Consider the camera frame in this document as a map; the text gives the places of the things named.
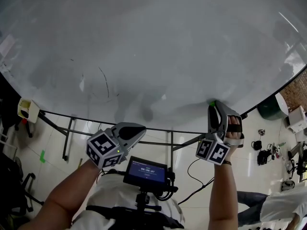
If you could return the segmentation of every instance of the brick wall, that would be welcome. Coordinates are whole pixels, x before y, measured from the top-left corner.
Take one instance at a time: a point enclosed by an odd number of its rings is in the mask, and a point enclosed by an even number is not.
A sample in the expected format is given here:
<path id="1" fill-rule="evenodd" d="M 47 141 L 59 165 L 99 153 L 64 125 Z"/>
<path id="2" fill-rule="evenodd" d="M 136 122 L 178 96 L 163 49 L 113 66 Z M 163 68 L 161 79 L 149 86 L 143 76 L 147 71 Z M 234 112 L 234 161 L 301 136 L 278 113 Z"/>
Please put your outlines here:
<path id="1" fill-rule="evenodd" d="M 280 94 L 290 108 L 289 111 L 298 108 L 299 105 L 307 110 L 307 69 L 280 91 Z"/>

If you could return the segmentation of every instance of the person in white shirt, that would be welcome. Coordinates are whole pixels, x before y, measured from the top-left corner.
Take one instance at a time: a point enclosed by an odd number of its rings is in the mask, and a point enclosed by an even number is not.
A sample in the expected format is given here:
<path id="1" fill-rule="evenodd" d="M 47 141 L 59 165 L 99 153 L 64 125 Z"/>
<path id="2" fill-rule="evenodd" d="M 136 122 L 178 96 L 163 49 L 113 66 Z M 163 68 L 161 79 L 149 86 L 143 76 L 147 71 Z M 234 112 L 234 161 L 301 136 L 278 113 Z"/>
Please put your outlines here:
<path id="1" fill-rule="evenodd" d="M 237 192 L 238 202 L 249 208 L 238 214 L 239 227 L 267 221 L 290 221 L 286 230 L 294 230 L 307 214 L 307 187 L 265 195 Z"/>
<path id="2" fill-rule="evenodd" d="M 239 120 L 232 116 L 228 119 L 229 124 L 240 124 Z M 227 132 L 226 136 L 232 139 L 239 139 L 241 133 Z M 235 151 L 233 146 L 228 152 L 225 160 L 230 162 L 231 155 Z M 74 173 L 61 182 L 48 196 L 43 207 L 37 216 L 22 225 L 20 230 L 107 230 L 107 229 L 132 229 L 128 227 L 133 220 L 106 218 L 103 214 L 94 210 L 83 211 L 73 222 L 71 220 L 76 214 L 100 170 L 92 161 L 87 161 Z M 139 188 L 123 183 L 123 177 L 118 174 L 104 175 L 95 193 L 89 198 L 87 205 L 106 210 L 113 207 L 127 207 L 136 209 L 135 200 L 139 194 Z M 184 225 L 184 217 L 177 202 L 173 199 L 158 201 L 153 194 L 150 196 L 149 205 L 160 205 L 161 213 Z M 210 221 L 209 230 L 237 230 L 238 203 L 236 196 L 236 184 L 232 172 L 231 163 L 214 165 L 214 183 L 210 200 Z M 166 227 L 146 229 L 169 229 Z"/>

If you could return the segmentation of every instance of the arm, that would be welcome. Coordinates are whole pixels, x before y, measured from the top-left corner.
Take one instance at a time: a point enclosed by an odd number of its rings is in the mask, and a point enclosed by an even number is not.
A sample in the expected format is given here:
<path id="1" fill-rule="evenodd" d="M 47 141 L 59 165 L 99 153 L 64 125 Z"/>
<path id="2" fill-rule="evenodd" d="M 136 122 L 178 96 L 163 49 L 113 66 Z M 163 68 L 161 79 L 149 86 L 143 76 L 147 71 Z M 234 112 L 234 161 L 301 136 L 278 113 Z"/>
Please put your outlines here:
<path id="1" fill-rule="evenodd" d="M 294 228 L 297 226 L 297 224 L 300 221 L 300 217 L 298 214 L 295 213 L 293 220 L 289 223 L 288 227 L 286 228 L 286 230 L 294 230 Z"/>
<path id="2" fill-rule="evenodd" d="M 239 124 L 235 117 L 228 118 L 229 124 Z M 238 139 L 241 133 L 228 132 L 227 137 Z M 233 146 L 228 152 L 226 161 L 230 161 L 231 155 L 236 150 Z M 237 230 L 238 229 L 238 201 L 236 183 L 231 165 L 214 165 L 214 183 L 210 199 L 209 230 Z"/>
<path id="3" fill-rule="evenodd" d="M 88 160 L 53 189 L 38 215 L 19 230 L 70 228 L 72 217 L 82 205 L 99 172 L 94 163 Z"/>

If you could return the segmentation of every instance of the green trash can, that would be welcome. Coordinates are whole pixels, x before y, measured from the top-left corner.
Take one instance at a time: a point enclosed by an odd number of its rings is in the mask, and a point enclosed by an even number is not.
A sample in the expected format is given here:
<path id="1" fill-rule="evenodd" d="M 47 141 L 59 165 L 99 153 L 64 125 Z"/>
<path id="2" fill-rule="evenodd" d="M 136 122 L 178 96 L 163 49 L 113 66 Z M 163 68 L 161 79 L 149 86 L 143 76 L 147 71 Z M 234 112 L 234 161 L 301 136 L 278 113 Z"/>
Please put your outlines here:
<path id="1" fill-rule="evenodd" d="M 280 93 L 258 105 L 257 109 L 260 115 L 267 120 L 286 118 L 289 114 L 286 101 Z"/>

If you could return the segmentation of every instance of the small monitor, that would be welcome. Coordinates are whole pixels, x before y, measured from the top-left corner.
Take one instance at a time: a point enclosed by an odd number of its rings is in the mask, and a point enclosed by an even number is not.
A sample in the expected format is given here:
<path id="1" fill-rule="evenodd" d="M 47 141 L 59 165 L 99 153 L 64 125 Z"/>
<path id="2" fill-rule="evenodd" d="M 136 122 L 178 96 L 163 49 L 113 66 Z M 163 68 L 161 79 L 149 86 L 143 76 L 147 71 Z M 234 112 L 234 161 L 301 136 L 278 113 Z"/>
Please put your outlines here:
<path id="1" fill-rule="evenodd" d="M 167 165 L 131 156 L 124 182 L 150 189 L 163 190 L 167 186 Z"/>

